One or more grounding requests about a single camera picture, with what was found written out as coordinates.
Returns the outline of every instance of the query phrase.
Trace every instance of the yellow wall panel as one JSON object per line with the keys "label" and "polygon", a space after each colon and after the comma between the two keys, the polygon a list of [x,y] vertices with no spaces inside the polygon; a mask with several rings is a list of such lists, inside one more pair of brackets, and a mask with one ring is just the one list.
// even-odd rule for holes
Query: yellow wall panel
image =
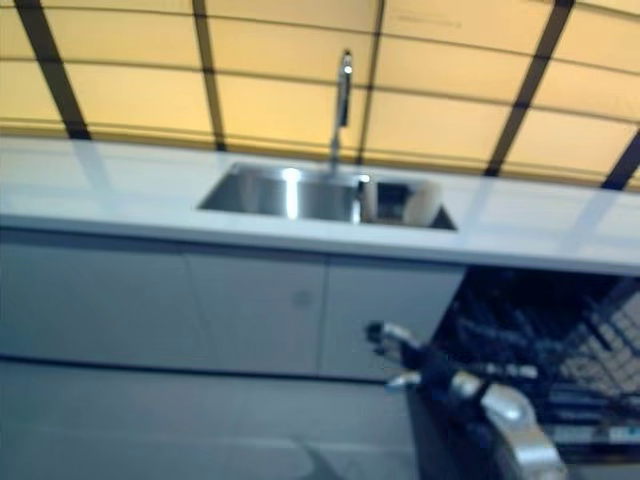
{"label": "yellow wall panel", "polygon": [[368,150],[488,159],[509,107],[375,92]]}
{"label": "yellow wall panel", "polygon": [[98,141],[130,142],[167,147],[200,147],[213,145],[209,132],[186,132],[180,130],[158,130],[154,127],[133,128],[131,125],[89,125],[91,138]]}
{"label": "yellow wall panel", "polygon": [[629,180],[627,190],[640,191],[640,169],[636,169],[636,173]]}
{"label": "yellow wall panel", "polygon": [[554,58],[640,73],[640,20],[574,7]]}
{"label": "yellow wall panel", "polygon": [[594,174],[604,177],[636,130],[630,122],[529,110],[503,171],[559,167],[575,170],[576,177]]}
{"label": "yellow wall panel", "polygon": [[366,83],[371,36],[311,28],[211,19],[216,68],[334,82],[345,49],[353,55],[353,81]]}
{"label": "yellow wall panel", "polygon": [[587,187],[598,187],[607,177],[603,172],[594,172],[591,170],[561,168],[541,164],[530,165],[515,162],[505,165],[500,172],[500,176]]}
{"label": "yellow wall panel", "polygon": [[486,160],[411,155],[410,152],[364,152],[367,165],[389,165],[427,170],[458,171],[479,174],[487,168]]}
{"label": "yellow wall panel", "polygon": [[[218,75],[225,133],[328,145],[336,89],[322,85]],[[345,147],[357,147],[364,93],[351,91],[349,124],[341,129]]]}
{"label": "yellow wall panel", "polygon": [[533,53],[551,2],[389,0],[383,32]]}
{"label": "yellow wall panel", "polygon": [[512,102],[529,62],[521,55],[383,37],[375,84]]}
{"label": "yellow wall panel", "polygon": [[0,117],[44,120],[24,126],[62,128],[60,114],[36,62],[0,62]]}
{"label": "yellow wall panel", "polygon": [[206,0],[207,13],[372,32],[376,0]]}
{"label": "yellow wall panel", "polygon": [[631,13],[633,15],[640,15],[639,0],[578,0],[577,3],[600,8],[609,8],[611,10],[618,10],[619,12]]}
{"label": "yellow wall panel", "polygon": [[189,0],[40,0],[45,7],[111,8],[191,13]]}
{"label": "yellow wall panel", "polygon": [[[301,152],[305,156],[320,156],[323,160],[329,160],[328,145],[296,145],[295,143],[274,142],[262,139],[242,139],[227,137],[227,150],[230,152]],[[353,155],[353,150],[341,149],[341,159]]]}
{"label": "yellow wall panel", "polygon": [[0,10],[0,58],[6,57],[35,58],[20,15],[13,8]]}
{"label": "yellow wall panel", "polygon": [[85,10],[48,10],[63,60],[200,68],[193,18]]}
{"label": "yellow wall panel", "polygon": [[75,64],[67,72],[90,128],[106,123],[211,131],[200,73]]}
{"label": "yellow wall panel", "polygon": [[640,76],[551,61],[533,104],[637,121]]}

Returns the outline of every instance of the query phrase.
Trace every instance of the white countertop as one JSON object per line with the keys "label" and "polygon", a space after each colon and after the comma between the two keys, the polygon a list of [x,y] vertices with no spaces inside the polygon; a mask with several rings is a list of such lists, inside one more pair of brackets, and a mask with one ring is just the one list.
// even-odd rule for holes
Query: white countertop
{"label": "white countertop", "polygon": [[0,226],[640,274],[637,194],[364,167],[373,175],[439,182],[458,231],[196,209],[235,162],[327,168],[233,153],[0,137]]}

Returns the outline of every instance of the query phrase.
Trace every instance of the kitchen sink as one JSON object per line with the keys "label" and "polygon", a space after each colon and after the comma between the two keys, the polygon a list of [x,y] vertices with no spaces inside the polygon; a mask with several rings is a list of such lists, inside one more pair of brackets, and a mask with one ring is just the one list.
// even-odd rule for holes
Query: kitchen sink
{"label": "kitchen sink", "polygon": [[[236,164],[199,208],[292,220],[403,225],[402,212],[412,191],[411,182],[378,180],[377,215],[372,219],[363,208],[363,191],[369,181],[368,175]],[[444,207],[429,227],[455,230]]]}

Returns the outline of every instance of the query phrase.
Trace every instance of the cabinet door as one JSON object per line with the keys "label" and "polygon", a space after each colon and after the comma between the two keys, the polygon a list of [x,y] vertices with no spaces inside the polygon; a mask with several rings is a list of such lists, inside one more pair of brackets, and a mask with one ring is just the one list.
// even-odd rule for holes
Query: cabinet door
{"label": "cabinet door", "polygon": [[398,366],[372,352],[369,322],[403,325],[430,339],[464,275],[464,267],[332,258],[329,262],[321,373],[386,379]]}
{"label": "cabinet door", "polygon": [[186,256],[216,368],[317,373],[322,256],[225,247]]}
{"label": "cabinet door", "polygon": [[0,237],[0,352],[206,367],[184,260],[171,244],[46,232]]}

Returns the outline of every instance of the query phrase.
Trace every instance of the faucet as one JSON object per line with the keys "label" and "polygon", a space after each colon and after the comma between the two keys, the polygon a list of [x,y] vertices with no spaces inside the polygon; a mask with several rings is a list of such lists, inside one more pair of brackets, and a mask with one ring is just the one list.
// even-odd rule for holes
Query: faucet
{"label": "faucet", "polygon": [[347,126],[349,113],[349,94],[351,91],[351,52],[345,50],[338,68],[338,96],[336,99],[336,114],[333,121],[333,136],[331,137],[329,161],[331,174],[338,171],[338,153],[340,151],[340,127]]}

